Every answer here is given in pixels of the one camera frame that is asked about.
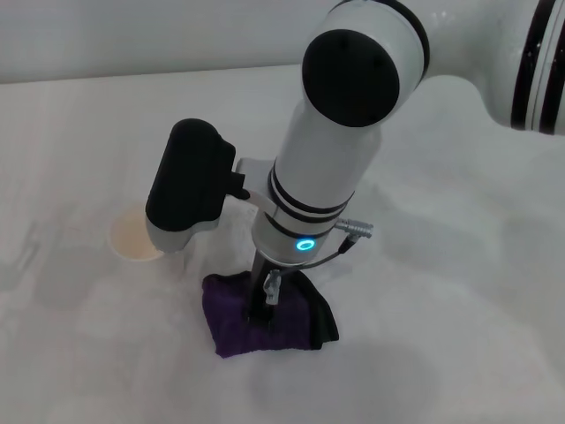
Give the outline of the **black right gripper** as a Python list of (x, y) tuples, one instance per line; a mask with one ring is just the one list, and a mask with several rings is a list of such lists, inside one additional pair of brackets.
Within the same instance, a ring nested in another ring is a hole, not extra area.
[(251, 297), (245, 318), (252, 326), (270, 329), (274, 323), (274, 307), (278, 304), (282, 285), (281, 270), (266, 258), (255, 258), (251, 283)]

